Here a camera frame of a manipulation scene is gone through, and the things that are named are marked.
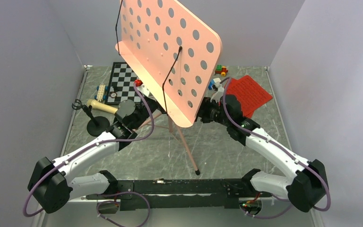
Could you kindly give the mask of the red sheet music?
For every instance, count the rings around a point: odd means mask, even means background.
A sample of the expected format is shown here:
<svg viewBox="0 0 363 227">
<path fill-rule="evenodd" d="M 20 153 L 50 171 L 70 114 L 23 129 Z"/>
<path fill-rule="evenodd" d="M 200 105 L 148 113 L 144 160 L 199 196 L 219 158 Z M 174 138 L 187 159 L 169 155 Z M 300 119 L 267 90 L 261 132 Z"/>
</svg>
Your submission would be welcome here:
<svg viewBox="0 0 363 227">
<path fill-rule="evenodd" d="M 256 110 L 273 99 L 272 95 L 249 75 L 240 79 L 232 79 L 226 94 L 234 95 L 240 102 L 241 108 L 250 106 Z"/>
<path fill-rule="evenodd" d="M 244 117 L 251 118 L 255 111 L 256 111 L 256 108 L 251 108 L 250 106 L 242 107 L 242 114 Z"/>
</svg>

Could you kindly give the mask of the black white chessboard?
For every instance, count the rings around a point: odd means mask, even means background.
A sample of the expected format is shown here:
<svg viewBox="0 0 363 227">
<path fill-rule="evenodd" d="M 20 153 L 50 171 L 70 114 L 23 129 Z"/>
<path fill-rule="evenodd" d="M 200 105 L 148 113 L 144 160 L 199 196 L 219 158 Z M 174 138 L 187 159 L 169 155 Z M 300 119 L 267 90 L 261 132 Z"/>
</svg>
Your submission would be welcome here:
<svg viewBox="0 0 363 227">
<path fill-rule="evenodd" d="M 135 103 L 139 103 L 140 97 L 133 88 L 133 83 L 137 79 L 137 75 L 126 62 L 114 62 L 108 83 L 110 90 L 105 104 L 118 105 L 125 100 L 132 100 Z M 112 86 L 117 86 L 119 91 L 116 93 L 113 92 Z"/>
</svg>

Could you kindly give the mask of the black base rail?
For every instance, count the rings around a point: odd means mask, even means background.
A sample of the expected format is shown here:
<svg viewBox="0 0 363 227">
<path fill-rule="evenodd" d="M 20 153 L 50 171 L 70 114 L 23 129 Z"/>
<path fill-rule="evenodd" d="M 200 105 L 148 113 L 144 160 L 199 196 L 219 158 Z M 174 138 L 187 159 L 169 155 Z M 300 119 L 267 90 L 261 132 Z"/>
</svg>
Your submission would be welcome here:
<svg viewBox="0 0 363 227">
<path fill-rule="evenodd" d="M 119 180 L 117 186 L 102 194 L 85 196 L 87 200 L 115 201 L 115 208 L 132 211 L 152 209 L 221 207 L 261 211 L 267 192 L 256 192 L 240 178 Z"/>
</svg>

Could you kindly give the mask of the gold microphone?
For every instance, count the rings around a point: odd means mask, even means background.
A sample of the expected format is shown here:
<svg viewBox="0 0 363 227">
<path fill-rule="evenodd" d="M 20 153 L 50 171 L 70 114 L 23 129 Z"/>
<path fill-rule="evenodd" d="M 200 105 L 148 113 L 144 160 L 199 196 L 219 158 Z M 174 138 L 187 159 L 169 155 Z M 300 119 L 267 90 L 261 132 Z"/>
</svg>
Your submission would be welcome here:
<svg viewBox="0 0 363 227">
<path fill-rule="evenodd" d="M 107 112 L 110 114 L 115 114 L 118 111 L 118 109 L 116 107 L 100 103 L 94 99 L 89 99 L 86 103 L 86 106 L 91 107 L 92 109 L 97 109 L 97 110 Z"/>
</svg>

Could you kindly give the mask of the pink music stand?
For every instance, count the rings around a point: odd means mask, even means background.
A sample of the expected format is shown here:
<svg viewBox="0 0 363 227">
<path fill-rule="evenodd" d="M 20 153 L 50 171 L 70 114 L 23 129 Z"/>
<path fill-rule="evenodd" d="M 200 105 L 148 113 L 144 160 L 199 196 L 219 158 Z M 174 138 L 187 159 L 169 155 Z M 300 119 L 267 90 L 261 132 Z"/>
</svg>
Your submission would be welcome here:
<svg viewBox="0 0 363 227">
<path fill-rule="evenodd" d="M 176 0 L 123 0 L 119 16 L 116 50 L 176 128 L 191 127 L 223 48 L 220 36 Z"/>
</svg>

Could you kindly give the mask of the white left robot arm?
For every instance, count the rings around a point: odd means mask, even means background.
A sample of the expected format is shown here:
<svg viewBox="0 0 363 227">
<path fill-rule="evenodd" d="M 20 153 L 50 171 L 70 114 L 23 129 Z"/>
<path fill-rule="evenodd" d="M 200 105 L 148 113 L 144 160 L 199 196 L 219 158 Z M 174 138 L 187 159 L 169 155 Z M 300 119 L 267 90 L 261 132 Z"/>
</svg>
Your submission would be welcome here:
<svg viewBox="0 0 363 227">
<path fill-rule="evenodd" d="M 54 213 L 69 200 L 85 195 L 112 198 L 118 191 L 118 180 L 109 171 L 101 170 L 88 176 L 78 174 L 104 157 L 142 140 L 135 130 L 145 120 L 152 121 L 153 112 L 158 108 L 159 103 L 151 98 L 143 98 L 138 105 L 122 102 L 113 123 L 104 127 L 94 140 L 54 160 L 43 157 L 37 161 L 27 186 L 27 198 L 34 197 L 46 213 Z"/>
</svg>

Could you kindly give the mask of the blue toy block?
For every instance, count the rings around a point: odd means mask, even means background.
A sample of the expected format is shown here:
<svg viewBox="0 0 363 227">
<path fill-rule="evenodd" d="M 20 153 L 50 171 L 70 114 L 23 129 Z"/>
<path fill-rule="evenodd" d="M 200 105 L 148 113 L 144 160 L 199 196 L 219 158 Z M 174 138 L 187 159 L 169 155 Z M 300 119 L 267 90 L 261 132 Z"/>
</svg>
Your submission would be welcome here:
<svg viewBox="0 0 363 227">
<path fill-rule="evenodd" d="M 208 89 L 209 90 L 214 90 L 217 91 L 219 87 L 222 86 L 221 84 L 221 79 L 220 78 L 214 78 L 210 81 L 209 85 L 208 85 Z"/>
</svg>

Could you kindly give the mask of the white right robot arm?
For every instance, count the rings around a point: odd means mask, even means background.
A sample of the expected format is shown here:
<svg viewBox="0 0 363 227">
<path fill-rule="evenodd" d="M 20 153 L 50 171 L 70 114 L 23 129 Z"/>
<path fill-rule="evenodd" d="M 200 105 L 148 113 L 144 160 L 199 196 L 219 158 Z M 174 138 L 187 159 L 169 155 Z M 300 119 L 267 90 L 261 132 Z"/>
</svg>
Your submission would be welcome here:
<svg viewBox="0 0 363 227">
<path fill-rule="evenodd" d="M 216 122 L 225 126 L 232 139 L 258 152 L 283 173 L 279 176 L 259 169 L 250 170 L 242 178 L 245 195 L 251 197 L 258 192 L 267 192 L 287 200 L 302 212 L 330 208 L 331 196 L 324 164 L 295 154 L 272 138 L 257 122 L 244 117 L 235 96 L 226 95 L 219 102 L 203 98 L 198 117 L 203 123 Z"/>
</svg>

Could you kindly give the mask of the black microphone stand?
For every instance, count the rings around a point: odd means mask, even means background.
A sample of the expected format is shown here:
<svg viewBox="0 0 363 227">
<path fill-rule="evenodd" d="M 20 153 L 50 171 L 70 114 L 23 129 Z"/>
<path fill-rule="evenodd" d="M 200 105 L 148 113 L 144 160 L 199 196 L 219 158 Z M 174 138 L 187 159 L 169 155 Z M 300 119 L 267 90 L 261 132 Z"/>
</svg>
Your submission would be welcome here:
<svg viewBox="0 0 363 227">
<path fill-rule="evenodd" d="M 90 118 L 87 123 L 86 130 L 89 135 L 93 137 L 98 137 L 101 133 L 106 131 L 110 126 L 110 122 L 106 117 L 96 116 L 92 114 L 92 107 L 87 106 L 81 102 L 79 99 L 75 99 L 74 103 L 71 105 L 73 110 L 82 109 L 84 113 Z"/>
</svg>

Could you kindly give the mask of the white blue toy brick car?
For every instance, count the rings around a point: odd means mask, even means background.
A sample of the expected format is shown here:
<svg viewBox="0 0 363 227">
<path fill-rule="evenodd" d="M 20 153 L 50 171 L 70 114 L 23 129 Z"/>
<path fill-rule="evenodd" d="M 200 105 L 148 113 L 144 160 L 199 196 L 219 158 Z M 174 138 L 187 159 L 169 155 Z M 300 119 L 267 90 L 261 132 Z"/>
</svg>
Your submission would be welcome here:
<svg viewBox="0 0 363 227">
<path fill-rule="evenodd" d="M 95 100 L 101 103 L 104 103 L 108 98 L 108 92 L 110 88 L 105 84 L 100 84 L 96 88 L 97 94 L 95 96 Z"/>
</svg>

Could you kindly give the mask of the orange yellow toy piece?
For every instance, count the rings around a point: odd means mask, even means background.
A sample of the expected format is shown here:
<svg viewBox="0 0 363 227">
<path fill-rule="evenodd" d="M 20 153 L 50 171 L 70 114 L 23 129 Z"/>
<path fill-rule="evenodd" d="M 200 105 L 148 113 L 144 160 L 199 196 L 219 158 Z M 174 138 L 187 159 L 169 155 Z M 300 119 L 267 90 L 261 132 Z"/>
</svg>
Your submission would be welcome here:
<svg viewBox="0 0 363 227">
<path fill-rule="evenodd" d="M 215 74 L 219 74 L 222 77 L 225 77 L 228 73 L 228 69 L 226 68 L 226 66 L 223 65 L 217 65 L 215 70 L 214 70 Z"/>
</svg>

